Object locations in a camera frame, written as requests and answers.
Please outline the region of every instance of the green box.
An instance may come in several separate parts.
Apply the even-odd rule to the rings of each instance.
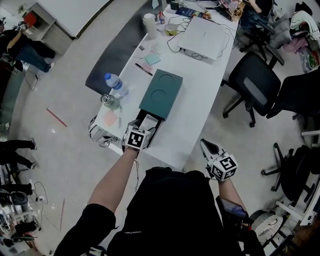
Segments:
[[[182,82],[183,78],[181,76],[158,69],[139,108],[166,120]]]

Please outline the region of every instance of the black pen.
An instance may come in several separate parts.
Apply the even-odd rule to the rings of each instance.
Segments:
[[[148,73],[150,76],[153,76],[148,70],[145,70],[142,66],[140,66],[138,63],[135,63],[140,69],[142,69],[144,72]]]

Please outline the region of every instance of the laptop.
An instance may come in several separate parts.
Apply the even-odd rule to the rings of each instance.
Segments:
[[[193,17],[178,41],[178,47],[217,60],[226,46],[225,28],[204,18]]]

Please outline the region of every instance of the bottle label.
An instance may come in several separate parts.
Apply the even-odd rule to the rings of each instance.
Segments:
[[[117,83],[117,85],[115,87],[112,87],[112,89],[119,90],[121,87],[122,87],[122,81],[119,79],[119,82]]]

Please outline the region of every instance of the white shoe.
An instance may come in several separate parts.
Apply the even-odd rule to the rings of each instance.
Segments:
[[[35,139],[34,138],[31,138],[31,142],[33,143],[34,145],[34,149],[33,150],[37,150],[37,145],[35,143]]]
[[[54,66],[55,66],[56,64],[54,63],[54,62],[52,62],[51,64],[50,64],[50,68],[49,68],[49,71],[50,70],[52,70],[53,68],[54,68]]]

